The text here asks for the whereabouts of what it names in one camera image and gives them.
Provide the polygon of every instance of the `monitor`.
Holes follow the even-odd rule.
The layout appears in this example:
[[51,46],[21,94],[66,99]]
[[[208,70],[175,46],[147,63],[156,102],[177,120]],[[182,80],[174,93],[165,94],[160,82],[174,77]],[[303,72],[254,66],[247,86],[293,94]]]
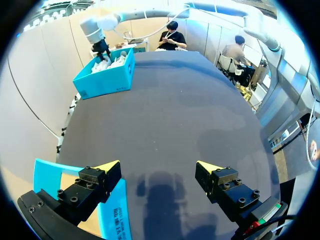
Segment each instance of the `monitor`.
[[258,52],[257,50],[254,50],[253,48],[249,47],[248,45],[244,45],[243,53],[244,53],[244,57],[248,61],[250,61],[257,68],[259,67],[262,56],[263,56],[260,52]]

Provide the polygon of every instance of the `dark gray tabletop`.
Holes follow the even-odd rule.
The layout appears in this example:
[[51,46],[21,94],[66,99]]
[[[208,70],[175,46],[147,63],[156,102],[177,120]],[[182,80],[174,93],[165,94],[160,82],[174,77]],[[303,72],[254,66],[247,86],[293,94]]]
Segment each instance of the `dark gray tabletop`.
[[241,94],[198,52],[134,55],[130,91],[80,100],[59,163],[120,160],[134,240],[229,239],[237,228],[210,204],[196,161],[231,166],[261,200],[280,197],[275,160]]

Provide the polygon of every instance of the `chair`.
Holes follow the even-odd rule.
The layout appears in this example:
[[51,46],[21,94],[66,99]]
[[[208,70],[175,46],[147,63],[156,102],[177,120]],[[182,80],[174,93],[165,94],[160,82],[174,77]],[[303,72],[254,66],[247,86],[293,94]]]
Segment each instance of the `chair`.
[[232,57],[223,56],[221,51],[216,66],[221,69],[227,78],[234,77],[234,75],[240,76],[244,72],[243,69],[237,69],[235,60]]

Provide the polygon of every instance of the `man sitting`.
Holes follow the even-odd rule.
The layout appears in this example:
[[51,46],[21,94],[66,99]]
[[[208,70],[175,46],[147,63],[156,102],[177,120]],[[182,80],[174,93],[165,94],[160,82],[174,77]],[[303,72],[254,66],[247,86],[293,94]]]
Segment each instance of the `man sitting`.
[[176,21],[170,22],[166,28],[168,31],[164,31],[161,34],[159,40],[159,47],[156,51],[167,50],[175,51],[177,47],[186,48],[186,40],[181,32],[177,31],[178,23]]
[[246,60],[244,51],[242,50],[245,44],[245,38],[237,35],[234,39],[235,44],[226,45],[222,51],[222,55],[233,58],[236,67],[240,65],[240,62],[246,66],[250,66],[250,63]]
[[251,67],[250,62],[245,58],[244,51],[242,50],[245,44],[245,38],[243,36],[237,35],[234,38],[235,44],[226,45],[222,51],[222,55],[228,58],[233,58],[234,65],[243,70],[243,73],[238,76],[234,76],[234,80],[239,82],[242,86],[247,87],[250,82],[250,74],[252,75],[254,69]]

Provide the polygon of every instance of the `blue box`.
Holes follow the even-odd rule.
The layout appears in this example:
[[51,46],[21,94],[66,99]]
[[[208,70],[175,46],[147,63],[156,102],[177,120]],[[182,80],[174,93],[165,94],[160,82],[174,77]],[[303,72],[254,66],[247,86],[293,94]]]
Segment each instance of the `blue box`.
[[100,63],[101,59],[92,59],[78,75],[74,78],[73,84],[82,99],[89,99],[96,96],[122,92],[131,89],[132,78],[135,71],[135,57],[132,48],[119,49],[110,54],[111,61],[120,57],[121,52],[127,53],[123,66],[106,69],[100,72],[91,73],[95,63]]

